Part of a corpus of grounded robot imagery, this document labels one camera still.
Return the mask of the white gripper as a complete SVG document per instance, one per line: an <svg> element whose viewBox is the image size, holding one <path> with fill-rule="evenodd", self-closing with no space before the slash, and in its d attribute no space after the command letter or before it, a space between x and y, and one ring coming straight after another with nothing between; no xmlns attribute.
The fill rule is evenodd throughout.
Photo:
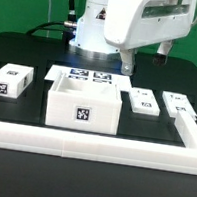
<svg viewBox="0 0 197 197"><path fill-rule="evenodd" d="M121 49L123 75L132 75L134 48L160 43L153 56L155 66L164 66L173 41L187 36L197 0L108 0L104 36Z"/></svg>

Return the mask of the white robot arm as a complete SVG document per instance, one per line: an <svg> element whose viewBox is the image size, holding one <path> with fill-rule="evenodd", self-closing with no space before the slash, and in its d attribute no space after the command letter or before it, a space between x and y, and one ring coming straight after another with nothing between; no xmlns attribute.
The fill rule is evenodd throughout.
<svg viewBox="0 0 197 197"><path fill-rule="evenodd" d="M132 75L137 49L157 44L156 66L166 64L173 42L197 25L197 0L86 0L70 49L90 59L120 60Z"/></svg>

